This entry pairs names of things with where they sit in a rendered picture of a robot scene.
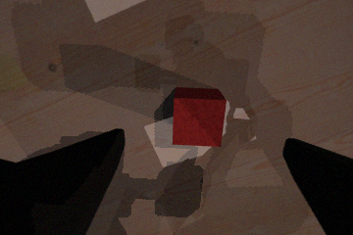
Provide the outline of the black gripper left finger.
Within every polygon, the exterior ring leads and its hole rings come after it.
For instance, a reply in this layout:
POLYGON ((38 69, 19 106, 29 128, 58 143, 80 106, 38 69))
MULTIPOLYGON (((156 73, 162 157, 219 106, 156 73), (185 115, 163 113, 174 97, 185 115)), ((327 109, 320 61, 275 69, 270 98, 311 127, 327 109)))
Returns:
POLYGON ((85 235, 124 147, 116 128, 20 162, 0 159, 0 235, 85 235))

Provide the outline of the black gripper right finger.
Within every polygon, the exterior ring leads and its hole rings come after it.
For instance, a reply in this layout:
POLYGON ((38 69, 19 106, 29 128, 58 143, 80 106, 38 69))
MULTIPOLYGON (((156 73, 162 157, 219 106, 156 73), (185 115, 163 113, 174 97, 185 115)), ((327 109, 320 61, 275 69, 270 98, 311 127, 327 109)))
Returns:
POLYGON ((327 235, 353 235, 353 159, 287 138, 282 155, 327 235))

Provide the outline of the red block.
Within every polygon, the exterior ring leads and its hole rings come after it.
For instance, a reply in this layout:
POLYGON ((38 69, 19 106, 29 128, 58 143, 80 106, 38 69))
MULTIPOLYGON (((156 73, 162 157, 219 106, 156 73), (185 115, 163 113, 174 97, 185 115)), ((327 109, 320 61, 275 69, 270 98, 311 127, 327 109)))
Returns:
POLYGON ((226 104, 219 89, 176 87, 173 145, 221 147, 226 104))

